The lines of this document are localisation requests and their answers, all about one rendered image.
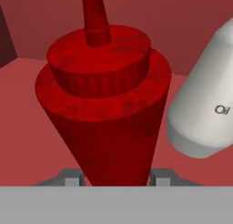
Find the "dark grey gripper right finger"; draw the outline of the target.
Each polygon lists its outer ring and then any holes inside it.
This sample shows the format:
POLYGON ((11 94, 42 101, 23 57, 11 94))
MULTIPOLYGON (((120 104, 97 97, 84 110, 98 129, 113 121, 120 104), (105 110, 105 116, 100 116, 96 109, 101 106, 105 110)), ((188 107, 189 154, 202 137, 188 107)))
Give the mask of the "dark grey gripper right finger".
POLYGON ((150 186, 170 187, 170 186, 196 186, 197 183, 179 177, 171 168, 152 168, 150 170, 150 186))

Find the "red ketchup bottle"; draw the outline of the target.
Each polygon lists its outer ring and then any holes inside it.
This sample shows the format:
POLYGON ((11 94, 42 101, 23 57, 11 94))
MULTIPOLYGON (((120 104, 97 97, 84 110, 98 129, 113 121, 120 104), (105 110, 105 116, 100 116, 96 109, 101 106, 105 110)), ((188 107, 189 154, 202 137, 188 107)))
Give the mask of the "red ketchup bottle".
POLYGON ((107 21, 82 0, 85 26, 57 39, 35 94, 94 186, 144 186, 171 82, 168 61, 142 31, 107 21))

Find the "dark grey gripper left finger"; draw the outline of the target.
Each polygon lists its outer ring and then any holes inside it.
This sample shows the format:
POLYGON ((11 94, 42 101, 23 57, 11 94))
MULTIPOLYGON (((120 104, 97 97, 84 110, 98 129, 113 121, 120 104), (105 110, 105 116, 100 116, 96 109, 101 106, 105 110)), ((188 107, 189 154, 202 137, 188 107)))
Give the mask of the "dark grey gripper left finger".
POLYGON ((84 187, 86 175, 80 168, 63 168, 54 178, 37 183, 37 186, 84 187))

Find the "white oil bottle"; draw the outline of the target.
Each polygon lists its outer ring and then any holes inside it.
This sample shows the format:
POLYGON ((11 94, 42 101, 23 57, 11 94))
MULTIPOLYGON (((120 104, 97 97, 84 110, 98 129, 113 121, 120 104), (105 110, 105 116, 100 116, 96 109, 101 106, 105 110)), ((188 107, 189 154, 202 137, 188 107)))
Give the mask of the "white oil bottle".
POLYGON ((233 18, 215 32, 169 106, 167 137, 192 158, 233 144, 233 18))

